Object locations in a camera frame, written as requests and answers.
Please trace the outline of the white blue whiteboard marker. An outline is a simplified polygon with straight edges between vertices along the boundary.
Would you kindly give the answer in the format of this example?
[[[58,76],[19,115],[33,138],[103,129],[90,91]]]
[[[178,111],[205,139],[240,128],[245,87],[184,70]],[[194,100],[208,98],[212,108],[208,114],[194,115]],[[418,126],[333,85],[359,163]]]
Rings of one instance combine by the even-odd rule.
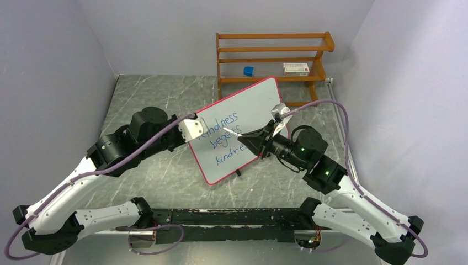
[[[228,133],[230,133],[230,134],[236,136],[236,137],[241,137],[241,136],[242,136],[241,133],[235,132],[234,130],[231,130],[231,129],[229,129],[229,128],[223,127],[223,129],[224,129],[225,131],[227,131]]]

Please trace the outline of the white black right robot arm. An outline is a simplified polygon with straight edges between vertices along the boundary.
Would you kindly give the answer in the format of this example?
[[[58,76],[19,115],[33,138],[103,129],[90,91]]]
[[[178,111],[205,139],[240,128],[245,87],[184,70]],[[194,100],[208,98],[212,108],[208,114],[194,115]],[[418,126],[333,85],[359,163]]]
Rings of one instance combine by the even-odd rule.
[[[370,246],[388,264],[405,264],[412,257],[424,222],[405,216],[357,185],[347,170],[325,155],[328,144],[309,125],[294,129],[298,137],[287,138],[275,130],[271,120],[265,127],[240,135],[238,141],[254,155],[275,156],[292,171],[304,172],[303,180],[313,190],[353,210],[347,214],[324,202],[306,198],[298,210],[299,224],[306,229],[327,227]]]

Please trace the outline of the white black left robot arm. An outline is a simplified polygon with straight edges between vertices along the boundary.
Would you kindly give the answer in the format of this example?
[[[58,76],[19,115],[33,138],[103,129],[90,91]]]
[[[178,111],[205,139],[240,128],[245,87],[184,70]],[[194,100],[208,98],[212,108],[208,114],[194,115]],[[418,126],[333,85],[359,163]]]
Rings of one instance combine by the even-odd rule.
[[[111,134],[101,136],[74,171],[33,205],[13,210],[23,246],[35,257],[55,255],[84,237],[117,227],[148,229],[155,226],[153,211],[142,197],[118,206],[82,210],[90,196],[123,173],[160,152],[174,151],[207,131],[205,122],[192,113],[168,115],[146,107]]]

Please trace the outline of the pink framed whiteboard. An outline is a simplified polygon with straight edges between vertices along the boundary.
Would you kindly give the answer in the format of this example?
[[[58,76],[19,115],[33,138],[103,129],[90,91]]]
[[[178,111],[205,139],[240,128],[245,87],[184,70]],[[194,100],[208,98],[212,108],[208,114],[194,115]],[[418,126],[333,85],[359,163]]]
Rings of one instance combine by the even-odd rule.
[[[189,145],[207,184],[213,185],[257,159],[223,127],[241,134],[260,129],[282,101],[277,80],[269,77],[196,111],[208,132]]]

